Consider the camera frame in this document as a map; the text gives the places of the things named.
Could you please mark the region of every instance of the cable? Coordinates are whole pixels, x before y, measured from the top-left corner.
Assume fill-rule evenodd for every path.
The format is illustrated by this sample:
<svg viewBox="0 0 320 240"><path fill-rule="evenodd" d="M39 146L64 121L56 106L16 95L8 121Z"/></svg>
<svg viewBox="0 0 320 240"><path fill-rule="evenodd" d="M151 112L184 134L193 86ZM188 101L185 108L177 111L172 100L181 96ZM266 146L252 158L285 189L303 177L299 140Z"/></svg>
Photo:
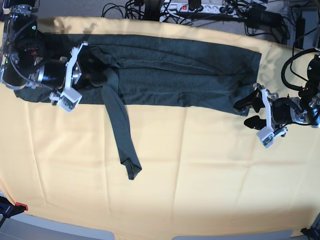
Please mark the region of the cable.
<svg viewBox="0 0 320 240"><path fill-rule="evenodd" d="M290 63L292 63L294 60L296 60L297 58L301 57L302 55L305 55L305 54L310 54L310 53L316 53L318 52L318 49L316 48L310 48L310 49L307 49L307 50L303 50L301 52L298 52L296 55L290 57L286 62L285 64L283 65L282 67L282 70L281 70L281 80L283 82L283 84L291 89L291 90L295 90L295 91L301 91L303 90L303 87L302 86L296 86L296 85L293 85L293 84L290 84L288 83L288 81L286 80L286 70L287 70L287 67L289 66Z"/></svg>
<svg viewBox="0 0 320 240"><path fill-rule="evenodd" d="M178 23L178 19L179 19L178 17L171 16L170 14L167 14L165 16L166 16L166 19L163 21L163 23L169 23L168 20L169 19L173 19L176 24L179 24Z"/></svg>
<svg viewBox="0 0 320 240"><path fill-rule="evenodd" d="M292 124L296 124L296 125L299 125L299 126L311 126L311 125L316 123L316 121L317 121L319 116L320 116L320 110L318 110L318 113L315 115L312 123L304 124L304 123L299 123L299 122L293 122Z"/></svg>
<svg viewBox="0 0 320 240"><path fill-rule="evenodd" d="M270 32L249 33L249 27L248 27L248 25L247 25L246 23L244 23L244 32L245 32L245 34L246 34L247 36L249 36L249 37L255 37L255 36L260 36L260 35L270 35L270 36L272 36L272 37L275 39L275 41L276 41L277 43L279 43L279 40L278 40L278 38L275 36L274 33L270 33Z"/></svg>
<svg viewBox="0 0 320 240"><path fill-rule="evenodd" d="M271 1L268 1L268 3L280 2L280 1L283 1L283 0L271 0ZM257 6L257 5L262 5L262 4L264 4L264 3L263 3L263 2L262 2L262 3L253 3L253 4L249 4L248 6L238 7L237 9L232 9L231 11L229 10L229 11L227 11L227 12L225 12L225 13L221 13L221 14L226 14L226 15L227 15L227 14L229 14L229 13L232 13L232 12L235 11L235 10L241 10L241 9L245 9L245 8L248 8L248 7ZM203 17L203 18L196 19L196 20L193 20L193 21L191 21L191 22L184 23L183 25L192 24L192 23L195 23L195 22L197 22L197 21L204 20L204 19L210 18L210 17L212 17L212 16L216 16L216 15L217 15L217 14L210 14L210 15L205 16L205 17Z"/></svg>
<svg viewBox="0 0 320 240"><path fill-rule="evenodd" d="M111 9L117 9L121 13L122 18L124 18L124 13L121 11L120 7L124 8L124 6L119 6L119 5L111 6L106 11L103 11L105 9L103 8L101 17L104 18L106 16L106 13Z"/></svg>
<svg viewBox="0 0 320 240"><path fill-rule="evenodd" d="M31 21L27 22L25 25L23 25L23 26L15 33L15 35L13 36L11 43L14 43L14 42L16 41L17 37L21 34L21 32L22 32L23 30L25 30L27 27L29 27L29 26L30 26L33 22L35 22L36 20L37 20L37 19L34 18L34 19L32 19Z"/></svg>
<svg viewBox="0 0 320 240"><path fill-rule="evenodd" d="M139 20L141 20L141 4L139 3Z"/></svg>
<svg viewBox="0 0 320 240"><path fill-rule="evenodd" d="M276 35L274 34L274 32L273 32L273 30L272 30L272 27L270 27L270 32L273 34L273 37L274 37L275 41L276 41L278 44L280 44L280 41L279 41L279 39L276 37Z"/></svg>
<svg viewBox="0 0 320 240"><path fill-rule="evenodd" d="M11 65L13 67L13 69L16 71L16 73L22 78L24 79L25 81L27 81L28 83L32 83L34 85L38 85L38 86L42 86L44 88L47 88L47 89L50 89L50 90L54 90L52 87L46 85L46 84L43 84L41 82L37 82L37 81L33 81L27 77L25 77L17 68L14 60L13 60L13 56L12 56L12 48L13 48L13 44L14 42L16 41L16 39L18 38L18 36L22 33L23 30L25 30L28 26L30 26L34 21L36 21L36 18L32 19L31 21L27 22L24 26L22 26L16 33L15 35L13 36L11 42L10 42L10 45L9 45L9 58L10 58L10 61L11 61Z"/></svg>
<svg viewBox="0 0 320 240"><path fill-rule="evenodd" d="M101 13L101 18L103 18L103 17L106 15L106 13L105 13L105 8L106 8L106 6L108 6L108 5L118 6L118 5L114 4L114 3L107 3L106 5L104 5L104 7L103 7L103 9L102 9L102 13Z"/></svg>
<svg viewBox="0 0 320 240"><path fill-rule="evenodd" d="M137 13L139 15L139 17L143 17L143 15L145 14L143 11L138 11L137 9L135 9L134 7L131 7L132 5L134 5L134 0L129 0L124 8L125 8L125 15L124 18L128 18L130 19L130 15L131 15L131 19L137 19L136 16L134 15L134 13Z"/></svg>
<svg viewBox="0 0 320 240"><path fill-rule="evenodd" d="M315 30L317 30L317 28L312 29L311 31L307 32L305 35L302 35L302 36L298 37L298 38L294 41L293 46L292 46L292 57L293 57L294 54L295 54L295 45L296 45L296 43L297 43L300 39L302 39L302 38L304 38L305 36L307 36L307 35L311 34L312 32L314 32ZM302 76L300 76L299 74L297 74L296 72L294 72L294 70L292 69L292 65L293 65L293 61L292 61L291 64L290 64L290 71L291 71L294 75L296 75L297 77L299 77L299 78L305 80L306 82L308 82L307 79L305 79L304 77L302 77Z"/></svg>
<svg viewBox="0 0 320 240"><path fill-rule="evenodd" d="M201 0L188 0L189 9L195 10L200 8Z"/></svg>
<svg viewBox="0 0 320 240"><path fill-rule="evenodd" d="M27 77L25 77L24 75L22 75L22 73L18 70L16 64L14 63L14 60L13 60L13 57L12 57L12 45L9 46L9 57L10 57L10 61L11 61L11 65L13 67L13 69L16 71L16 73L21 77L23 78L24 80L26 80L28 83L32 83L34 85L38 85L38 86L42 86L44 88L47 88L47 89L50 89L50 90L54 90L52 87L46 85L46 84L43 84L41 82L38 82L38 81L33 81Z"/></svg>
<svg viewBox="0 0 320 240"><path fill-rule="evenodd" d="M184 21L188 21L188 18L192 17L194 14L196 14L199 11L202 11L204 9L203 6L198 7L191 15L185 17L179 24L181 25Z"/></svg>
<svg viewBox="0 0 320 240"><path fill-rule="evenodd" d="M164 13L166 13L166 11L168 11L168 8L169 8L169 6L170 6L171 2L172 2L172 0L170 0L170 1L169 1L169 3L167 4L167 6L165 7L165 9L164 9Z"/></svg>
<svg viewBox="0 0 320 240"><path fill-rule="evenodd" d="M178 21L179 21L179 19L180 19L180 16L179 16L179 15L174 14L171 10L168 10L168 14L170 14L170 15L171 15L171 16L173 16L173 17L178 18L178 19L176 20L176 22L178 22ZM188 21L188 22L191 22L191 20L186 19L186 18L183 18L183 20L182 20L182 21Z"/></svg>
<svg viewBox="0 0 320 240"><path fill-rule="evenodd" d="M290 7L290 13L291 13L291 17L293 19L293 22L296 23L297 20L295 19L295 15L294 15L294 12L293 12L293 7Z"/></svg>
<svg viewBox="0 0 320 240"><path fill-rule="evenodd" d="M284 27L284 30L285 30L285 34L286 34L286 40L289 40L290 39L290 31L289 31L289 28L284 20L284 18L282 17L282 27Z"/></svg>
<svg viewBox="0 0 320 240"><path fill-rule="evenodd" d="M284 19L286 19L292 26L296 27L296 25L288 18L287 16L282 16Z"/></svg>

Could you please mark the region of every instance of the power adapter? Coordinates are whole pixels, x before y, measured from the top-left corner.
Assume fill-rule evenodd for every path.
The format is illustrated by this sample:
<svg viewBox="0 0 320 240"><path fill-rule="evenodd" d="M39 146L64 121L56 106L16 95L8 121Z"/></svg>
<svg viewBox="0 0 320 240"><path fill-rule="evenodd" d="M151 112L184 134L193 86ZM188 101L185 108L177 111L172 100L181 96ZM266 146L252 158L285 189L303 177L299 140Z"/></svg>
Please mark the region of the power adapter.
<svg viewBox="0 0 320 240"><path fill-rule="evenodd" d="M263 25L271 28L279 28L283 25L283 18L279 13L265 11L261 8L254 7L248 10L248 26Z"/></svg>

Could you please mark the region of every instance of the black cable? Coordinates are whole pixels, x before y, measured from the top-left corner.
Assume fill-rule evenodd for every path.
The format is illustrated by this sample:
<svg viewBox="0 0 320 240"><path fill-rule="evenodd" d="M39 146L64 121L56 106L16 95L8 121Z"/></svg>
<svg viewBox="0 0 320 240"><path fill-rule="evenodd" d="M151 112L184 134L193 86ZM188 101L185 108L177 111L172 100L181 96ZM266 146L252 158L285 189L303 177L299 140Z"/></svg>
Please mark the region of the black cable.
<svg viewBox="0 0 320 240"><path fill-rule="evenodd" d="M293 12L293 7L290 7L290 13L291 13L291 17L293 19L293 22L295 23L294 26L297 27L297 20L295 19L295 15L294 15L294 12Z"/></svg>
<svg viewBox="0 0 320 240"><path fill-rule="evenodd" d="M274 33L274 31L273 31L273 28L270 27L269 30L270 30L270 33L272 33L272 35L273 35L276 43L277 43L277 44L280 44L281 42L279 41L279 39L278 39L277 36L275 35L275 33Z"/></svg>
<svg viewBox="0 0 320 240"><path fill-rule="evenodd" d="M121 9L120 9L120 7L124 8L124 6L116 5L116 4L114 4L114 3L107 3L106 5L104 5L104 7L103 7L103 9L102 9L102 14L101 14L101 17L102 17L102 18L105 17L106 12L109 10L109 9L108 9L108 10L105 12L105 8L106 8L106 6L108 6L108 5L113 5L114 7L118 7L118 10L119 10L120 12L122 12Z"/></svg>
<svg viewBox="0 0 320 240"><path fill-rule="evenodd" d="M268 3L274 3L274 2L280 2L280 1L283 1L283 0L271 0L271 1L268 1ZM227 12L224 12L224 13L221 13L221 14L229 14L229 13L232 13L233 11L235 11L235 10L241 10L241 9L246 9L246 8L249 8L249 7L252 7L252 6L257 6L257 5L262 5L262 4L264 4L263 2L262 3L253 3L253 4L249 4L248 6L243 6L243 7L239 7L239 8L237 8L237 9L232 9L231 11L227 11ZM193 21L191 21L191 22L186 22L186 23L184 23L183 25L188 25L188 24L192 24L192 23L195 23L195 22L197 22L197 21L200 21L200 20L204 20L204 19L207 19L207 18L211 18L212 16L216 16L217 14L210 14L210 15L208 15L208 16L205 16L205 17L203 17L203 18L200 18L200 19L196 19L196 20L193 20Z"/></svg>
<svg viewBox="0 0 320 240"><path fill-rule="evenodd" d="M296 125L299 125L299 126L311 126L311 125L316 123L316 121L317 121L319 116L320 116L320 110L318 110L318 113L315 115L312 123L304 124L304 123L299 123L299 122L293 122L292 124L296 124Z"/></svg>
<svg viewBox="0 0 320 240"><path fill-rule="evenodd" d="M124 18L128 18L130 19L130 16L131 16L131 19L137 19L136 16L134 15L134 13L138 14L139 17L143 17L144 16L144 12L143 11L138 11L137 9L135 9L134 7L131 7L132 5L134 5L135 3L133 2L134 0L129 0L126 4L125 4L125 15L124 15Z"/></svg>
<svg viewBox="0 0 320 240"><path fill-rule="evenodd" d="M169 19L173 19L176 24L179 24L179 22L178 22L178 19L179 19L179 18L178 18L178 17L175 17L175 16L172 16L172 15L167 16L167 18L166 18L163 22L168 23L168 20L169 20Z"/></svg>
<svg viewBox="0 0 320 240"><path fill-rule="evenodd" d="M200 8L201 0L188 0L189 9L195 10Z"/></svg>
<svg viewBox="0 0 320 240"><path fill-rule="evenodd" d="M302 39L302 38L304 38L305 36L307 36L307 35L311 34L312 32L314 32L315 30L317 30L317 28L312 29L311 31L307 32L305 35L302 35L302 36L298 37L298 38L294 41L293 46L292 46L292 57L293 57L294 54L295 54L295 45L296 45L296 43L297 43L300 39ZM296 75L297 77L299 77L299 78L305 80L306 82L308 82L307 79L305 79L304 77L302 77L302 76L300 76L299 74L297 74L296 72L294 72L294 70L292 69L292 65L293 65L293 61L292 61L291 64L290 64L290 71L291 71L294 75Z"/></svg>
<svg viewBox="0 0 320 240"><path fill-rule="evenodd" d="M286 19L292 26L296 27L296 25L288 18L287 16L282 16L284 19Z"/></svg>
<svg viewBox="0 0 320 240"><path fill-rule="evenodd" d="M141 4L140 3L139 3L139 20L141 20Z"/></svg>
<svg viewBox="0 0 320 240"><path fill-rule="evenodd" d="M310 53L316 53L318 52L318 50L316 48L310 48L310 49L307 49L307 50L303 50L301 52L298 52L296 55L290 57L286 62L285 64L283 65L282 67L282 70L281 70L281 80L283 82L283 84L291 89L291 90L295 90L295 91L301 91L303 90L303 87L302 86L296 86L296 85L293 85L293 84L290 84L288 83L288 81L286 80L286 70L287 70L287 67L289 66L290 63L292 63L294 60L296 60L297 58L301 57L302 55L305 55L305 54L310 54Z"/></svg>
<svg viewBox="0 0 320 240"><path fill-rule="evenodd" d="M256 37L256 36L260 36L260 35L270 35L276 40L277 43L279 43L278 38L273 33L270 33L270 32L249 33L249 27L246 23L244 23L244 32L245 32L245 35L247 35L249 37Z"/></svg>
<svg viewBox="0 0 320 240"><path fill-rule="evenodd" d="M191 15L185 17L179 24L181 25L185 20L187 20L188 18L192 17L194 14L196 14L197 12L201 11L201 7L197 8Z"/></svg>
<svg viewBox="0 0 320 240"><path fill-rule="evenodd" d="M284 18L282 18L282 27L284 27L284 29L285 29L286 40L289 40L290 39L290 31L289 31L289 28L288 28Z"/></svg>
<svg viewBox="0 0 320 240"><path fill-rule="evenodd" d="M285 23L283 23L280 27L277 27L276 30L281 35L281 44L285 45L287 40L290 39L290 32L288 26Z"/></svg>
<svg viewBox="0 0 320 240"><path fill-rule="evenodd" d="M118 6L118 5L116 5L116 6L111 6L111 7L109 7L106 11L104 11L104 12L102 13L101 17L104 18L104 17L106 16L106 13L107 13L108 11L110 11L111 9L116 9L116 10L118 10L118 11L121 13L122 18L124 18L124 14L123 14L123 12L121 11L120 7L123 7L123 6Z"/></svg>
<svg viewBox="0 0 320 240"><path fill-rule="evenodd" d="M42 86L42 87L44 87L44 88L53 90L52 87L50 87L50 86L48 86L48 85L46 85L46 84L43 84L43 83L38 82L38 81L33 81L33 80L25 77L25 76L18 70L16 64L14 63L14 59L13 59L13 57L12 57L12 48L13 48L13 46L12 46L12 44L11 44L11 45L9 46L9 58L10 58L10 61L11 61L11 65L12 65L13 69L16 71L16 73L17 73L22 79L26 80L28 83L32 83L32 84L34 84L34 85Z"/></svg>
<svg viewBox="0 0 320 240"><path fill-rule="evenodd" d="M17 68L15 62L14 62L14 59L13 59L13 56L12 56L12 48L13 48L13 44L14 42L16 41L16 39L18 38L18 36L22 33L23 30L25 30L27 27L29 27L33 22L36 21L36 18L32 19L31 21L27 22L24 26L22 26L16 33L15 35L13 36L11 42L10 42L10 45L9 45L9 58L10 58L10 61L11 61L11 65L13 67L13 69L16 71L16 73L22 78L24 79L25 81L27 81L28 83L32 83L32 84L35 84L35 85L38 85L38 86L42 86L44 88L47 88L47 89L50 89L50 90L53 90L52 87L48 86L48 85L45 85L41 82L37 82L37 81L33 81L27 77L25 77Z"/></svg>
<svg viewBox="0 0 320 240"><path fill-rule="evenodd" d="M249 3L244 0L237 0L235 1L235 12L238 16L244 16L243 12L238 10L239 7L248 7Z"/></svg>
<svg viewBox="0 0 320 240"><path fill-rule="evenodd" d="M165 7L165 9L164 9L164 13L166 13L166 11L168 11L168 8L169 8L169 6L170 6L171 2L172 2L172 0L170 0L170 1L169 1L169 3L168 3L168 5Z"/></svg>

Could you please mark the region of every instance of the black cable bundle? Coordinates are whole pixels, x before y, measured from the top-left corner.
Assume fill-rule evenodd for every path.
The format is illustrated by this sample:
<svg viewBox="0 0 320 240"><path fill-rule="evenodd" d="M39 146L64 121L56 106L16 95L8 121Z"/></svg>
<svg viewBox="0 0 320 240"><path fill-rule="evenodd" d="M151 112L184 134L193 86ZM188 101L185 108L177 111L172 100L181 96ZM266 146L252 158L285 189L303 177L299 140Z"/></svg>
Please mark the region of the black cable bundle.
<svg viewBox="0 0 320 240"><path fill-rule="evenodd" d="M281 1L283 1L283 0L269 0L268 1L268 3L274 3L274 2L281 2ZM262 5L262 4L264 4L263 2L261 2L261 3L249 3L248 5L245 5L245 6L241 6L239 3L238 3L238 7L237 8L235 8L235 9L227 9L227 11L226 12L223 12L223 13L221 13L222 15L227 15L227 14L231 14L233 11L239 11L239 10L241 10L241 11L246 11L246 10L248 10L250 7L253 7L253 6L258 6L258 5ZM208 19L208 18L211 18L212 16L216 16L217 14L208 14L207 16L205 16L205 17L202 17L202 18L199 18L199 19L196 19L196 20L192 20L192 21L189 21L189 22L185 22L185 23L183 23L182 25L192 25L193 23L195 23L195 22L198 22L198 21L201 21L201 20L206 20L206 19ZM210 21L210 22L208 22L208 23L205 23L204 25L208 25L208 24L212 24L212 23L216 23L216 22L218 22L217 20L213 20L213 21Z"/></svg>
<svg viewBox="0 0 320 240"><path fill-rule="evenodd" d="M283 44L283 45L285 45L287 40L290 39L290 32L289 32L288 26L283 19L282 19L282 25L280 27L270 27L269 30L270 32L250 33L248 25L244 23L244 32L247 36L255 37L259 35L271 35L278 44ZM279 35L281 36L281 40L278 39L278 37L274 33L274 30L276 30L279 33Z"/></svg>
<svg viewBox="0 0 320 240"><path fill-rule="evenodd" d="M188 0L189 9L191 11L201 7L201 0Z"/></svg>
<svg viewBox="0 0 320 240"><path fill-rule="evenodd" d="M106 5L104 5L103 9L102 9L102 14L101 17L104 18L106 17L107 12L109 12L112 9L116 9L117 11L119 11L121 13L121 16L123 19L139 19L141 20L142 17L144 16L144 12L142 11L142 6L141 4L138 6L138 9L135 8L135 4L136 3L143 3L143 0L129 0L125 6L121 6L121 5L116 5L114 3L107 3Z"/></svg>

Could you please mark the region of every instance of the garment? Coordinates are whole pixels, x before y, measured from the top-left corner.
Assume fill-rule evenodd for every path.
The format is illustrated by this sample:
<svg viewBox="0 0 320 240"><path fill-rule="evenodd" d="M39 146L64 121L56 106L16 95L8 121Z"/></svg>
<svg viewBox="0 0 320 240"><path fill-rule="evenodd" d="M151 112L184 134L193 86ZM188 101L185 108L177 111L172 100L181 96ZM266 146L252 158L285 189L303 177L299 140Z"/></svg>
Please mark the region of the garment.
<svg viewBox="0 0 320 240"><path fill-rule="evenodd" d="M196 106L238 114L233 105L254 90L261 58L260 53L229 45L141 35L45 34L45 41L57 58L88 42L79 61L84 70L95 68L106 81L102 88L82 89L80 103L105 104L120 162L131 179L141 166L124 105ZM49 96L43 88L15 94L30 102L48 102Z"/></svg>

